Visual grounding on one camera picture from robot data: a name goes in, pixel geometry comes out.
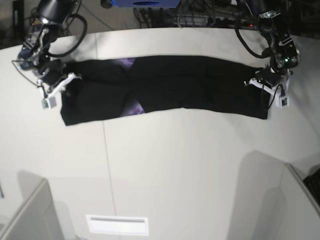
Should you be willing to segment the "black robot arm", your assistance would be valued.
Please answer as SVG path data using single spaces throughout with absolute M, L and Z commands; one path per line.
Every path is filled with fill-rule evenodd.
M 286 94 L 281 83 L 288 80 L 292 69 L 300 63 L 300 52 L 290 36 L 289 29 L 281 11 L 280 0 L 238 0 L 237 5 L 243 12 L 236 18 L 234 30 L 243 47 L 257 59 L 269 59 L 267 65 L 255 74 L 250 81 L 260 88 L 263 97 L 270 90 L 270 95 Z M 262 53 L 254 52 L 240 33 L 241 21 L 249 17 L 254 20 L 260 35 L 266 40 L 268 47 Z
M 32 71 L 37 77 L 36 83 L 30 79 L 28 81 L 40 89 L 43 100 L 64 91 L 71 81 L 79 78 L 75 73 L 65 71 L 66 65 L 61 59 L 73 53 L 86 36 L 88 23 L 74 11 L 80 6 L 80 0 L 41 0 L 22 48 L 17 58 L 11 61 L 16 70 Z M 75 45 L 66 52 L 51 53 L 51 44 L 71 25 L 68 19 L 80 20 L 83 24 L 82 33 Z

